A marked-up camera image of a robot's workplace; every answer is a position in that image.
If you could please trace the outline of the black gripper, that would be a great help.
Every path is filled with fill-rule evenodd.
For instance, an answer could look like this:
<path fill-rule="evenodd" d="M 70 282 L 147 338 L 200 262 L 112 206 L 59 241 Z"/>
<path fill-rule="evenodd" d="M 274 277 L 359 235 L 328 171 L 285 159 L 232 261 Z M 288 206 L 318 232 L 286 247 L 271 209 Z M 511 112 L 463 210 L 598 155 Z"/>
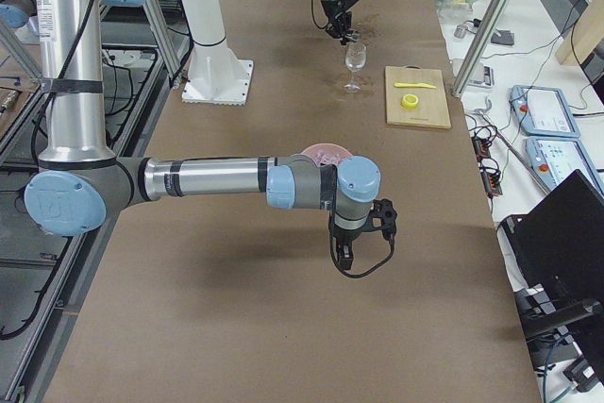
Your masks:
<path fill-rule="evenodd" d="M 350 271 L 354 262 L 352 243 L 364 232 L 373 232 L 378 228 L 369 216 L 360 219 L 346 219 L 338 213 L 332 213 L 329 219 L 329 232 L 335 239 L 336 264 L 342 271 Z"/>
<path fill-rule="evenodd" d="M 334 39 L 340 39 L 341 44 L 354 41 L 352 29 L 352 12 L 350 11 L 359 0 L 322 0 L 321 5 L 327 16 L 327 34 Z"/>

